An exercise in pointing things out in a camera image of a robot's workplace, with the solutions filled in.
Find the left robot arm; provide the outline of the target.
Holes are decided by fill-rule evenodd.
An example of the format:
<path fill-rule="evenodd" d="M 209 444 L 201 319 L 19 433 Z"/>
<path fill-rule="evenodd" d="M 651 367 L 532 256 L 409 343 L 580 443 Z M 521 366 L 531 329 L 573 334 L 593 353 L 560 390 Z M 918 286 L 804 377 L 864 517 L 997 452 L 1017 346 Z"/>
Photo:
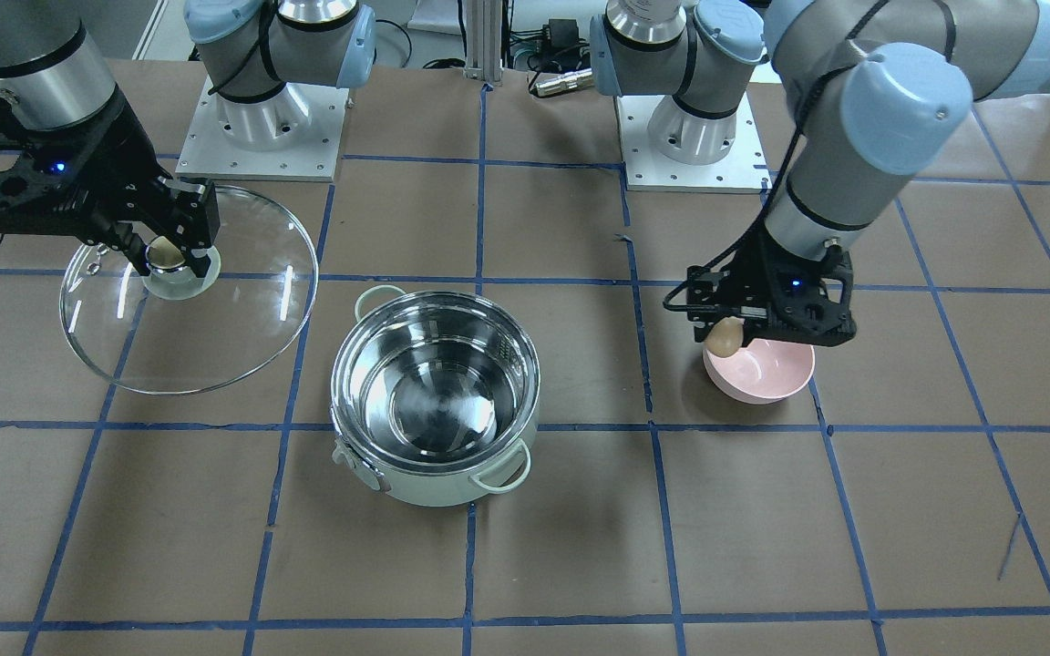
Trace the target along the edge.
<path fill-rule="evenodd" d="M 793 136 L 764 208 L 676 285 L 695 339 L 835 347 L 857 332 L 850 245 L 942 152 L 979 101 L 1050 82 L 1046 1 L 609 1 L 589 25 L 598 91 L 657 97 L 664 158 L 728 154 L 751 75 L 782 82 Z"/>

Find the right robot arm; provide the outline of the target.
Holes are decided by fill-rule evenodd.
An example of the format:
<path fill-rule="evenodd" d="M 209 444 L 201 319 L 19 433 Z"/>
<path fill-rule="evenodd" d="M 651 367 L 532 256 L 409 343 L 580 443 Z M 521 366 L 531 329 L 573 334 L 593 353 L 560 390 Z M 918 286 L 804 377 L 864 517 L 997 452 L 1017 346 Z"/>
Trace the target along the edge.
<path fill-rule="evenodd" d="M 375 13 L 359 1 L 189 1 L 184 20 L 220 123 L 242 147 L 295 137 L 294 88 L 361 87 Z M 71 1 L 0 1 L 0 235 L 74 237 L 136 274 L 218 271 L 211 183 L 158 163 Z"/>

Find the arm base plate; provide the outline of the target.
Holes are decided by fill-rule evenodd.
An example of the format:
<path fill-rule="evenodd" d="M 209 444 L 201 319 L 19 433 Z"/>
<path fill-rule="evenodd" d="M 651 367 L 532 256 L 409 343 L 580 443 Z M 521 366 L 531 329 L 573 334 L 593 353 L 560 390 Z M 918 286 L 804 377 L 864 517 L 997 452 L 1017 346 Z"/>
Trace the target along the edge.
<path fill-rule="evenodd" d="M 615 99 L 629 190 L 755 194 L 769 166 L 747 97 L 732 115 L 689 115 L 668 96 Z"/>
<path fill-rule="evenodd" d="M 332 183 L 350 101 L 346 88 L 295 83 L 257 104 L 201 92 L 175 173 L 196 179 Z"/>

